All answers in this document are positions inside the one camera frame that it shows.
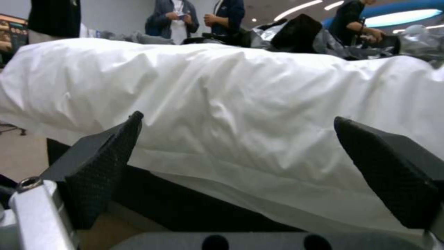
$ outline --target floor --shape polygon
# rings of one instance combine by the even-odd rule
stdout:
[[[46,139],[29,132],[26,136],[20,136],[19,130],[2,133],[0,159],[0,173],[16,182],[38,176],[48,167]],[[122,208],[102,214],[91,230],[78,231],[81,249],[110,249],[119,242],[143,232],[166,231],[155,222],[146,218],[137,219],[136,216],[130,212],[122,212]],[[134,226],[129,222],[135,220],[144,220],[145,223],[143,226],[139,226],[140,223]]]

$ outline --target black jacket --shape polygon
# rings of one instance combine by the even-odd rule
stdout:
[[[329,27],[329,31],[343,45],[350,46],[353,37],[357,35],[357,32],[348,29],[347,25],[353,22],[359,22],[360,15],[364,8],[365,4],[361,1],[349,0],[337,10],[336,16]]]
[[[219,17],[228,17],[228,28],[214,24],[211,27],[211,33],[217,35],[232,35],[239,32],[242,19],[245,16],[245,8],[243,0],[223,0],[219,10],[215,13]]]
[[[28,29],[65,38],[79,37],[80,0],[31,0]]]
[[[156,0],[156,7],[154,14],[150,17],[151,24],[160,32],[160,36],[163,38],[171,38],[171,20],[165,16],[165,14],[174,10],[174,3],[171,0]],[[193,20],[192,25],[186,26],[186,35],[190,37],[190,33],[196,33],[199,28],[199,21],[196,17],[196,9],[194,5],[188,0],[183,0],[183,13],[188,13]]]

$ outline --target white sheet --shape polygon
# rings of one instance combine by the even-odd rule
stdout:
[[[444,158],[443,81],[444,69],[404,56],[61,40],[23,47],[8,64],[0,120],[71,144],[139,110],[131,165],[201,179],[183,185],[313,232],[415,238],[366,185],[333,120],[407,135]]]

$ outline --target ceiling light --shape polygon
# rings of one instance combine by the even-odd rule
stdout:
[[[315,0],[315,1],[308,2],[308,3],[306,3],[306,4],[301,4],[301,5],[299,5],[299,6],[296,6],[296,7],[294,7],[294,8],[291,8],[291,9],[289,9],[289,10],[287,10],[287,11],[281,13],[280,15],[278,15],[278,16],[274,19],[274,21],[278,21],[278,20],[280,20],[280,19],[282,19],[282,18],[288,16],[289,14],[291,14],[291,13],[293,13],[293,12],[296,12],[296,11],[298,11],[298,10],[302,10],[303,8],[307,8],[307,7],[310,7],[310,6],[312,6],[312,5],[320,4],[320,3],[322,3],[322,0]]]
[[[436,25],[436,26],[428,26],[428,27],[425,27],[426,29],[432,29],[432,28],[444,28],[444,24],[441,24],[441,25]]]
[[[336,3],[334,3],[334,4],[330,4],[330,5],[326,6],[326,7],[324,8],[324,10],[331,10],[331,9],[333,9],[333,8],[336,8],[336,7],[338,7],[338,6],[341,6],[343,3],[344,3],[344,1],[339,1],[339,2],[336,2]]]
[[[405,29],[395,29],[393,31],[393,34],[398,34],[398,33],[404,32],[404,31],[405,31]]]
[[[367,20],[365,20],[365,24],[368,27],[383,27],[383,26],[406,24],[427,19],[433,16],[437,16],[440,15],[441,13],[442,11],[438,9],[422,9],[422,10],[397,12],[397,13],[367,18]]]
[[[426,29],[434,29],[434,28],[444,28],[444,24],[441,24],[441,25],[436,25],[436,26],[428,26],[428,27],[425,27]],[[398,33],[400,33],[400,32],[404,32],[405,31],[405,29],[395,29],[394,31],[393,31],[393,34],[398,34]]]

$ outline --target white shirt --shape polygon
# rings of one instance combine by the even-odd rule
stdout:
[[[183,0],[173,0],[174,12],[178,16],[183,15]],[[175,44],[181,44],[183,40],[186,39],[186,25],[182,20],[171,21],[171,39],[173,39]]]

